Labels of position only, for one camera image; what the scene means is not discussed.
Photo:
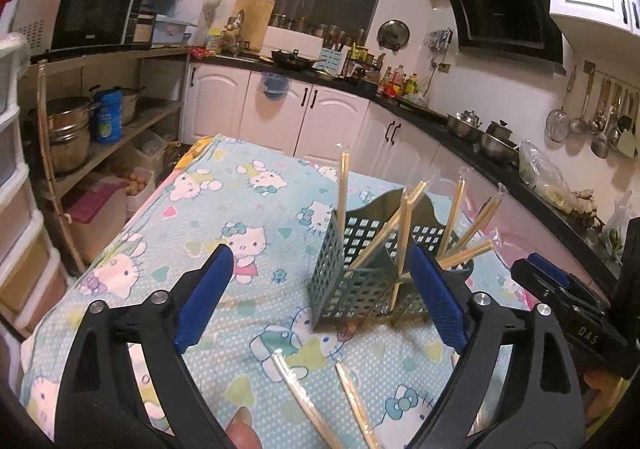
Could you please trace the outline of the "person's left hand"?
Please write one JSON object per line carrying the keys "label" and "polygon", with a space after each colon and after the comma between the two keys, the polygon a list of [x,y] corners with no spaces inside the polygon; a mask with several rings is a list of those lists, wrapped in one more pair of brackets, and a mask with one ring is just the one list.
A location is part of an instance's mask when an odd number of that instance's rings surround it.
{"label": "person's left hand", "polygon": [[252,428],[250,410],[239,407],[226,426],[226,434],[236,449],[262,449],[262,443]]}

